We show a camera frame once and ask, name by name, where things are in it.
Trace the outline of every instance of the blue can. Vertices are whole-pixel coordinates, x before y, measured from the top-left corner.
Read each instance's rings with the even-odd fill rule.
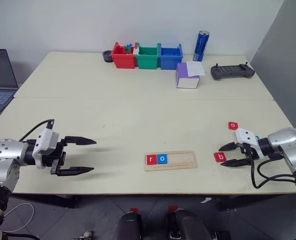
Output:
[[[193,54],[194,61],[198,61],[198,62],[202,61],[204,50],[206,49],[208,39],[209,39],[208,31],[199,31],[196,48]]]

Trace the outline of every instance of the black controller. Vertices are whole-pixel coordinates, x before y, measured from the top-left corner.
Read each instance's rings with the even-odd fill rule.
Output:
[[[239,78],[246,77],[250,78],[254,75],[254,70],[247,66],[246,64],[239,64],[233,66],[216,66],[211,67],[211,74],[215,80],[225,79],[225,78]]]

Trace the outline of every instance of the black cable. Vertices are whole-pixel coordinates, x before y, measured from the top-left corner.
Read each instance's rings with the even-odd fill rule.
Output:
[[[256,182],[255,182],[255,179],[254,179],[254,159],[253,159],[253,157],[251,155],[251,147],[250,147],[250,145],[248,145],[246,143],[244,143],[243,146],[244,146],[244,149],[245,149],[246,157],[248,157],[249,158],[249,161],[250,161],[250,165],[251,165],[251,181],[252,181],[252,185],[253,185],[253,187],[255,189],[259,189],[263,185],[265,185],[267,182],[276,180],[277,178],[280,178],[280,177],[289,177],[289,176],[285,176],[284,174],[279,174],[279,175],[275,175],[275,176],[271,176],[271,177],[267,177],[267,176],[265,176],[265,175],[262,174],[264,176],[264,178],[266,178],[266,180],[264,180],[259,185],[257,185]],[[280,160],[280,159],[282,159],[282,156],[276,154],[276,155],[273,155],[270,158],[272,158],[272,159],[267,160],[268,162],[266,162],[266,163],[269,163],[269,162],[272,162],[272,161],[276,161],[276,160]],[[293,180],[290,180],[290,179],[279,179],[279,182],[292,182],[292,183],[294,183],[294,181]]]
[[[264,180],[263,182],[261,182],[259,185],[256,184],[255,179],[254,179],[254,161],[252,158],[250,158],[250,163],[251,163],[251,181],[252,181],[252,185],[255,189],[259,189],[261,188],[263,185],[265,185],[267,182],[275,180],[276,178],[280,178],[280,177],[284,177],[284,174],[279,174],[279,175],[275,175],[275,176],[271,176],[271,177],[267,177],[266,180]],[[292,182],[294,183],[293,180],[290,179],[280,179],[282,181],[280,182]]]
[[[22,142],[28,135],[30,135],[39,126],[41,126],[43,124],[46,124],[46,123],[49,123],[49,122],[53,122],[53,121],[54,121],[54,119],[48,119],[48,120],[45,120],[45,121],[39,123],[38,125],[36,125],[35,127],[33,127],[30,131],[28,131],[28,133],[25,134],[22,138],[20,138],[19,142]]]
[[[3,234],[8,237],[14,237],[14,238],[28,238],[28,239],[40,240],[38,237],[29,235],[29,234],[18,234],[18,233],[10,233],[10,232],[3,232]]]
[[[278,161],[282,159],[282,156],[281,158],[272,158],[272,159],[269,159],[269,160],[266,160],[266,161],[263,161],[261,162],[258,166],[257,166],[257,172],[259,173],[260,176],[262,176],[263,178],[265,179],[269,179],[269,177],[265,176],[261,171],[260,171],[260,168],[264,165],[264,164],[267,164],[267,163],[270,163],[270,162],[274,162],[274,161]],[[291,174],[280,174],[279,176],[281,177],[288,177],[288,178],[294,178],[293,175]],[[271,179],[272,181],[276,181],[276,182],[292,182],[292,183],[295,183],[294,180],[291,180],[291,179]]]

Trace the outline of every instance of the cable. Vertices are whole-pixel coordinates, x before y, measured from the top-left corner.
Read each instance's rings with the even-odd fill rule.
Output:
[[[35,239],[35,240],[40,240],[38,237],[29,235],[29,234],[18,234],[18,233],[5,233],[6,236],[8,237],[14,237],[14,238],[29,238],[29,239]]]
[[[269,177],[265,176],[261,171],[260,171],[260,168],[264,165],[264,164],[267,164],[267,163],[270,163],[270,162],[274,162],[274,161],[277,161],[277,160],[280,160],[282,159],[282,156],[281,158],[275,158],[275,159],[269,159],[269,160],[266,160],[266,161],[263,161],[261,162],[258,167],[257,167],[257,172],[259,173],[260,176],[262,176],[263,178],[265,179],[269,179]],[[291,174],[280,174],[281,177],[288,177],[288,178],[294,178],[293,175]],[[290,180],[290,179],[271,179],[271,181],[276,181],[276,182],[292,182],[292,183],[295,183],[294,180]]]
[[[35,129],[37,129],[39,126],[49,123],[49,122],[53,122],[54,119],[48,119],[45,121],[42,121],[41,123],[39,123],[38,125],[36,125],[35,127],[33,127],[30,131],[28,131],[27,134],[25,134],[22,138],[20,138],[19,142],[22,142],[28,135],[30,135]]]
[[[9,215],[9,214],[12,213],[15,209],[17,209],[19,206],[22,206],[22,205],[30,205],[30,206],[32,207],[32,215],[31,215],[30,219],[28,220],[28,222],[27,222],[26,224],[24,224],[23,227],[21,227],[21,228],[19,228],[19,229],[16,229],[16,230],[13,230],[13,231],[5,231],[5,230],[2,230],[2,231],[4,231],[5,233],[14,233],[14,232],[17,232],[17,231],[19,231],[19,230],[25,228],[25,227],[31,222],[31,220],[32,220],[32,218],[33,218],[33,216],[34,216],[34,207],[33,207],[33,205],[32,205],[31,203],[28,203],[28,202],[25,202],[25,203],[22,203],[22,204],[17,205],[15,208],[13,208],[13,209],[10,210],[8,213],[6,213],[6,214],[4,215],[4,217],[6,217],[7,215]]]
[[[259,171],[258,171],[259,174],[260,174],[262,177],[266,178],[266,180],[264,180],[264,181],[261,182],[259,185],[257,185],[256,182],[255,182],[255,178],[254,178],[254,160],[253,160],[252,155],[251,155],[251,147],[250,147],[250,145],[248,145],[248,144],[246,144],[246,143],[245,143],[243,146],[244,146],[244,149],[245,149],[245,151],[246,151],[246,152],[245,152],[246,157],[248,157],[249,160],[250,160],[250,165],[251,165],[251,181],[252,181],[252,185],[253,185],[253,187],[254,187],[255,189],[259,189],[259,188],[261,188],[263,185],[265,185],[267,182],[269,182],[269,181],[273,181],[273,180],[278,180],[279,182],[292,182],[292,183],[294,183],[294,180],[290,180],[290,179],[277,179],[277,178],[280,178],[280,177],[292,177],[291,175],[288,175],[288,174],[279,174],[279,175],[275,175],[275,176],[267,177],[267,176],[263,175],[263,174],[260,172],[260,167],[261,167],[262,165],[264,165],[264,164],[266,164],[266,163],[269,163],[269,162],[273,162],[273,161],[277,161],[277,160],[282,159],[282,156],[277,154],[277,155],[272,156],[272,157],[274,157],[274,158],[272,158],[272,159],[270,159],[270,160],[267,160],[267,161],[264,161],[264,162],[262,162],[261,165],[258,166],[257,169],[259,169]]]

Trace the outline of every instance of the white table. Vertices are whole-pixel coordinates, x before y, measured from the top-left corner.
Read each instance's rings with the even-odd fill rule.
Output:
[[[191,61],[185,55],[183,61]],[[212,78],[210,68],[243,64],[240,55],[206,55],[205,76],[197,89],[177,89],[175,70],[118,69],[103,61],[101,53],[51,52],[15,94],[16,98],[91,99],[202,99],[272,100],[260,78]]]
[[[232,140],[228,121],[266,137],[291,124],[272,100],[15,98],[0,116],[0,139],[19,139],[37,123],[55,118],[54,130],[97,145],[70,144],[65,167],[95,167],[70,177],[50,168],[21,168],[16,193],[29,194],[275,194],[294,184],[252,187],[250,167],[227,168],[213,153]],[[35,138],[43,128],[35,131]],[[198,168],[143,171],[144,153],[193,150]],[[269,176],[289,173],[284,161],[267,164]]]

